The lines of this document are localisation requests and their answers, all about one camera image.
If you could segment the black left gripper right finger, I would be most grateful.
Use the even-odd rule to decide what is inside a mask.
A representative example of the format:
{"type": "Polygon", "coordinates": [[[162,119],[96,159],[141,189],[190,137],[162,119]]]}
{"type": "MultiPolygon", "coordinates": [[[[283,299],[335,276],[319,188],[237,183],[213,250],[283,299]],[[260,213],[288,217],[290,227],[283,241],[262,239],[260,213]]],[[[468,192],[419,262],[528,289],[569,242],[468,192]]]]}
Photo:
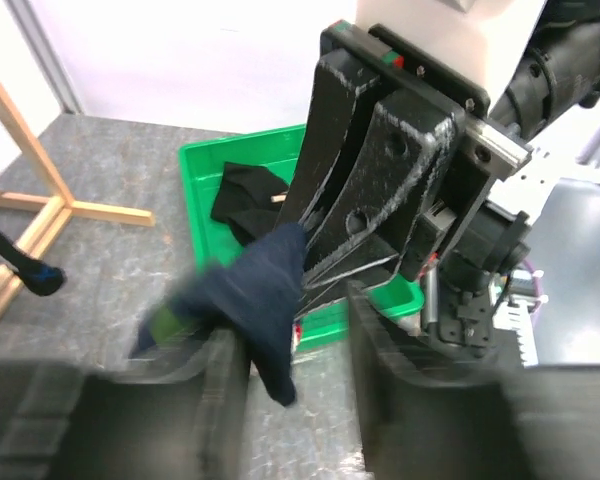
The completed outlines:
{"type": "Polygon", "coordinates": [[[600,365],[454,360],[346,287],[362,453],[377,479],[600,479],[600,365]]]}

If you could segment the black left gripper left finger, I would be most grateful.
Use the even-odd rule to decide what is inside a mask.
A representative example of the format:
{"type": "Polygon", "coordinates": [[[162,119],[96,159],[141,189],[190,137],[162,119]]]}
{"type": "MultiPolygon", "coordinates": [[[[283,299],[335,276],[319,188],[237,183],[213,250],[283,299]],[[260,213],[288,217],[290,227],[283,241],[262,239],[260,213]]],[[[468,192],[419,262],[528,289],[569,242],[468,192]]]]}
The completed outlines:
{"type": "Polygon", "coordinates": [[[236,479],[248,382],[228,329],[119,372],[0,359],[0,479],[236,479]]]}

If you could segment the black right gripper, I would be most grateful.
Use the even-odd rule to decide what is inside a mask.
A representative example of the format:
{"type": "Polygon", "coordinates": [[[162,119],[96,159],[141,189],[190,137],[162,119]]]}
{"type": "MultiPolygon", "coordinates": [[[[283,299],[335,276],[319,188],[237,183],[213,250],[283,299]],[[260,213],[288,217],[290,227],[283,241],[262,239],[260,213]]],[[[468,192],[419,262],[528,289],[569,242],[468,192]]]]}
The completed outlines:
{"type": "Polygon", "coordinates": [[[527,254],[528,218],[490,204],[530,149],[487,118],[474,83],[384,26],[337,22],[320,58],[301,151],[276,224],[315,230],[303,286],[338,300],[346,280],[423,279],[434,348],[487,355],[490,285],[527,254]]]}

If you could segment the black beige stripe sock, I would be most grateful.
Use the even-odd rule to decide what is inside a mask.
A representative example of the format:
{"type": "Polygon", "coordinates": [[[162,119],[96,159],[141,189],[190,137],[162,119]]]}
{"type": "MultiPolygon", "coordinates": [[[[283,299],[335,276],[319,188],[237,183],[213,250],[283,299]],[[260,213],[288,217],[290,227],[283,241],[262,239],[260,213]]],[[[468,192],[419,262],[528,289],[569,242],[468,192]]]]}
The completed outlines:
{"type": "Polygon", "coordinates": [[[227,225],[245,247],[274,228],[282,202],[272,198],[287,191],[288,184],[266,167],[226,162],[211,219],[227,225]]]}

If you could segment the navy green stripe sock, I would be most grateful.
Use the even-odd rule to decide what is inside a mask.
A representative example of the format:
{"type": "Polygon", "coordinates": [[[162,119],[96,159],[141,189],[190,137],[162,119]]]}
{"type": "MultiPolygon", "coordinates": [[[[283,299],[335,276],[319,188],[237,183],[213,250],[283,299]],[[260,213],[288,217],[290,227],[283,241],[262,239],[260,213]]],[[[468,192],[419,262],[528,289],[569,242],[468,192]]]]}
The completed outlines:
{"type": "Polygon", "coordinates": [[[270,398],[296,401],[291,374],[294,317],[303,294],[306,232],[286,223],[248,245],[229,265],[190,271],[139,324],[132,359],[187,338],[232,328],[246,343],[270,398]]]}

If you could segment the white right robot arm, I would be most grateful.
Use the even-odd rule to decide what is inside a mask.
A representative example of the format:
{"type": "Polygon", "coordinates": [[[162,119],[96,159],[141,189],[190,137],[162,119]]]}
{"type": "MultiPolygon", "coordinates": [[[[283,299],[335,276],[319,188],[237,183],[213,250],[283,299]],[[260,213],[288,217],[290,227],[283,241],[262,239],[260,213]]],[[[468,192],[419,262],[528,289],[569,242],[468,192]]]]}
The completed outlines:
{"type": "Polygon", "coordinates": [[[306,131],[279,221],[308,232],[306,315],[396,276],[425,279],[424,331],[452,351],[482,355],[499,301],[528,254],[530,220],[492,203],[497,181],[532,159],[530,141],[568,108],[600,93],[600,1],[541,4],[493,96],[434,51],[450,38],[461,64],[477,54],[431,10],[340,21],[320,37],[306,131]]]}

